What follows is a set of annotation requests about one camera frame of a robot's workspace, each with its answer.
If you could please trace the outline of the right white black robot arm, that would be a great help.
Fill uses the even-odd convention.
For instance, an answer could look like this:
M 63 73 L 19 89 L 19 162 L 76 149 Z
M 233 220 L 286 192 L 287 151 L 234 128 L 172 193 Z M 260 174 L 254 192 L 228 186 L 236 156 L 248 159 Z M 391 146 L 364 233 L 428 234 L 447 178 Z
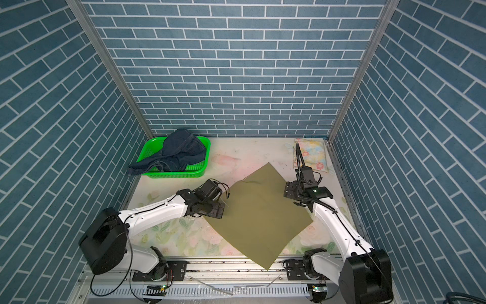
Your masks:
M 305 187 L 303 182 L 287 182 L 284 194 L 298 206 L 309 208 L 315 219 L 330 231 L 339 255 L 324 249 L 308 250 L 302 260 L 283 263 L 291 281 L 303 277 L 317 280 L 310 291 L 315 303 L 335 295 L 332 283 L 346 303 L 392 303 L 391 260 L 384 250 L 369 244 L 339 210 L 326 187 Z

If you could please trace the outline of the olive khaki skirt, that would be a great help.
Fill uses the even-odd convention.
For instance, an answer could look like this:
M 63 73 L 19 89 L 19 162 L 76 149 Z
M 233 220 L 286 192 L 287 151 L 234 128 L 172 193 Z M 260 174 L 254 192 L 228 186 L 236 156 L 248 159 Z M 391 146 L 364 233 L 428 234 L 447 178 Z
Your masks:
M 230 187 L 221 219 L 205 218 L 225 241 L 266 270 L 313 223 L 309 211 L 284 196 L 286 184 L 267 163 Z

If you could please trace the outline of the green plastic basket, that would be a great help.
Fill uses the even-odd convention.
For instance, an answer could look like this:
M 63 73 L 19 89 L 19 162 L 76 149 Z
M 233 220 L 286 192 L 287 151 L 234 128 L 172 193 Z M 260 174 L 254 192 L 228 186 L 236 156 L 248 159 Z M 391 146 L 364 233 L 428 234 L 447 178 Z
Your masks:
M 159 152 L 163 148 L 163 144 L 167 137 L 157 137 L 150 139 L 142 148 L 137 161 L 141 161 L 148 158 L 155 153 Z M 203 162 L 199 162 L 194 165 L 188 165 L 186 170 L 183 172 L 160 172 L 157 168 L 152 168 L 148 173 L 143 174 L 143 176 L 148 176 L 152 179 L 167 179 L 167 178 L 198 178 L 205 174 L 205 170 L 208 166 L 211 142 L 208 138 L 204 136 L 198 136 L 198 139 L 206 147 L 206 155 Z

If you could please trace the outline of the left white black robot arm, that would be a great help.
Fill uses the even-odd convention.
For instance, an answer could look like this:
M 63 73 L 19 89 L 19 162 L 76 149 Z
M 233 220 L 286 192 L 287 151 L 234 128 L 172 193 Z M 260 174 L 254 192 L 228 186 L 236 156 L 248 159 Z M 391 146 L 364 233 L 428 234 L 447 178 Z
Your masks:
M 165 200 L 117 211 L 102 210 L 78 242 L 91 272 L 98 276 L 110 271 L 137 271 L 149 281 L 167 278 L 168 264 L 161 251 L 135 246 L 133 238 L 156 225 L 185 216 L 204 215 L 221 219 L 222 190 L 183 189 Z

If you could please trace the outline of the floral pastel skirt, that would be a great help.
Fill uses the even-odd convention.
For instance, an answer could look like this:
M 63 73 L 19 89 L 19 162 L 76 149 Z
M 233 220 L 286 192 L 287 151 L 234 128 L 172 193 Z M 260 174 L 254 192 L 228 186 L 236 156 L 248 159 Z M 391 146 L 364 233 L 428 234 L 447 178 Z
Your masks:
M 327 150 L 323 139 L 295 139 L 298 143 L 306 166 L 320 172 L 329 172 Z

